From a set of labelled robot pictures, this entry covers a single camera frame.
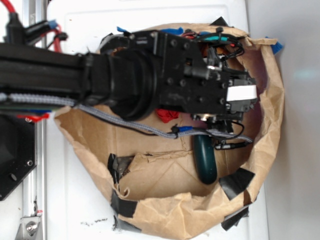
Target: wire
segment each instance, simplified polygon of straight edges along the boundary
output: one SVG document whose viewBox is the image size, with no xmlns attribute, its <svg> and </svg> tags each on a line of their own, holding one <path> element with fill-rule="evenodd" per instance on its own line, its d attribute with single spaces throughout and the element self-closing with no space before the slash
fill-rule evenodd
<svg viewBox="0 0 320 240">
<path fill-rule="evenodd" d="M 14 6 L 11 4 L 11 2 L 9 0 L 0 0 L 0 1 L 3 3 L 3 5 L 9 11 L 9 13 L 15 13 L 16 12 Z"/>
<path fill-rule="evenodd" d="M 41 105 L 51 105 L 51 106 L 71 106 L 74 107 L 77 103 L 76 100 L 66 98 L 66 97 L 58 97 L 58 96 L 50 96 L 50 95 L 37 95 L 37 94 L 26 94 L 26 93 L 10 93 L 9 95 L 6 95 L 5 93 L 0 93 L 0 102 L 5 103 L 9 101 L 10 103 L 14 104 L 32 104 L 36 106 L 41 106 Z M 192 130 L 187 130 L 183 132 L 178 132 L 178 133 L 173 133 L 173 132 L 164 132 L 161 131 L 157 128 L 139 123 L 139 122 L 134 122 L 134 121 L 125 121 L 120 117 L 110 115 L 106 112 L 100 111 L 92 106 L 85 106 L 85 105 L 78 105 L 78 109 L 86 112 L 87 114 L 90 114 L 97 119 L 103 120 L 104 122 L 107 123 L 112 123 L 116 126 L 126 128 L 126 129 L 131 129 L 133 131 L 136 131 L 138 133 L 143 133 L 148 136 L 153 136 L 151 134 L 155 134 L 164 138 L 169 138 L 169 139 L 175 139 L 177 136 L 180 137 L 185 137 L 185 136 L 194 136 L 194 135 L 210 135 L 210 136 L 216 136 L 216 137 L 223 137 L 226 139 L 242 139 L 245 140 L 246 142 L 252 143 L 253 140 L 247 136 L 243 135 L 235 135 L 231 133 L 226 133 L 226 132 L 220 132 L 216 129 L 210 129 L 210 130 L 197 130 L 197 129 L 192 129 Z"/>
</svg>

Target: brown paper bag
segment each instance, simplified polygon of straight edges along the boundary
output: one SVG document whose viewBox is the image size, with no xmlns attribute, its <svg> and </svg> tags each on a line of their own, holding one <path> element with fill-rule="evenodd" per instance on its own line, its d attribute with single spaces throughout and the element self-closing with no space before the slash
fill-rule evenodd
<svg viewBox="0 0 320 240">
<path fill-rule="evenodd" d="M 152 29 L 179 28 L 195 32 L 215 32 L 207 24 L 166 24 Z M 232 27 L 224 33 L 243 38 L 245 54 L 229 65 L 244 68 L 257 81 L 259 103 L 244 115 L 244 135 L 255 139 L 245 148 L 215 151 L 218 179 L 235 173 L 239 168 L 254 173 L 245 191 L 229 199 L 216 181 L 205 185 L 197 177 L 192 154 L 191 137 L 165 139 L 144 136 L 134 131 L 99 121 L 76 109 L 63 108 L 55 120 L 59 129 L 73 145 L 74 151 L 97 188 L 115 204 L 118 218 L 142 233 L 169 239 L 190 239 L 224 221 L 225 217 L 253 203 L 275 160 L 283 118 L 284 88 L 270 45 L 275 39 L 251 39 Z M 100 110 L 110 113 L 106 106 Z M 175 125 L 187 125 L 191 120 L 181 114 L 164 124 L 155 113 L 141 121 L 169 132 Z M 107 169 L 110 154 L 134 156 L 128 173 L 114 184 Z M 121 204 L 132 203 L 132 213 Z"/>
</svg>

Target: screw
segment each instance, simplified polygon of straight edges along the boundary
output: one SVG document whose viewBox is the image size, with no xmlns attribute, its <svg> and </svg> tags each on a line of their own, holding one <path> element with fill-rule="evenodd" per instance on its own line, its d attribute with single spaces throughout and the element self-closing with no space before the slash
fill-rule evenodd
<svg viewBox="0 0 320 240">
<path fill-rule="evenodd" d="M 166 83 L 167 83 L 168 85 L 172 85 L 172 84 L 174 84 L 174 80 L 173 80 L 171 77 L 169 77 L 169 78 L 166 80 Z"/>
<path fill-rule="evenodd" d="M 25 229 L 27 230 L 28 233 L 35 232 L 37 230 L 37 228 L 38 228 L 38 225 L 34 221 L 29 222 L 25 226 Z"/>
<path fill-rule="evenodd" d="M 183 49 L 188 50 L 190 48 L 190 44 L 188 42 L 183 44 Z"/>
<path fill-rule="evenodd" d="M 152 38 L 155 38 L 155 37 L 156 37 L 156 32 L 153 31 L 152 33 L 150 33 L 150 36 L 151 36 Z"/>
<path fill-rule="evenodd" d="M 199 101 L 199 103 L 204 103 L 205 102 L 205 98 L 203 97 L 203 96 L 200 96 L 200 97 L 198 97 L 198 101 Z"/>
<path fill-rule="evenodd" d="M 186 84 L 187 84 L 187 82 L 186 82 L 186 80 L 181 79 L 180 82 L 179 82 L 179 84 L 180 84 L 181 87 L 185 87 Z"/>
<path fill-rule="evenodd" d="M 175 40 L 175 39 L 172 39 L 171 41 L 170 41 L 170 45 L 171 45 L 171 47 L 176 47 L 177 46 L 177 40 Z"/>
</svg>

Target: red object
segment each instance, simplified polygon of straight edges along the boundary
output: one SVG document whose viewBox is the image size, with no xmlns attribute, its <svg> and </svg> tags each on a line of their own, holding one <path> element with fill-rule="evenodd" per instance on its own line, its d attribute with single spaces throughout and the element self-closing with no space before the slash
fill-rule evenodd
<svg viewBox="0 0 320 240">
<path fill-rule="evenodd" d="M 3 5 L 6 7 L 6 9 L 8 9 L 9 13 L 15 13 L 16 10 L 14 8 L 14 6 L 11 4 L 11 2 L 9 0 L 0 0 Z"/>
<path fill-rule="evenodd" d="M 30 119 L 32 122 L 37 123 L 40 122 L 43 119 L 48 119 L 49 118 L 49 113 L 45 113 L 42 116 L 27 116 L 27 115 L 17 115 L 16 117 L 19 119 Z"/>
<path fill-rule="evenodd" d="M 62 31 L 61 31 L 61 26 L 58 25 L 57 27 L 58 29 L 56 30 L 55 34 L 60 34 Z M 54 46 L 54 51 L 57 52 L 57 53 L 62 53 L 62 50 L 61 50 L 61 46 L 60 46 L 60 39 L 58 37 L 56 37 L 54 39 L 54 42 L 53 42 L 53 46 Z"/>
<path fill-rule="evenodd" d="M 157 109 L 156 114 L 165 124 L 179 117 L 178 111 L 170 111 L 165 109 Z"/>
</svg>

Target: dark green object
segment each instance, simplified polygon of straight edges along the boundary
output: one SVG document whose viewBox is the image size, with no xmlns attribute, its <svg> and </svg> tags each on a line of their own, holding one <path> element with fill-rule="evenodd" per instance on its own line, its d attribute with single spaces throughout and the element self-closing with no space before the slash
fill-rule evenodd
<svg viewBox="0 0 320 240">
<path fill-rule="evenodd" d="M 193 156 L 201 182 L 212 184 L 217 179 L 217 165 L 210 136 L 195 135 L 193 137 Z"/>
</svg>

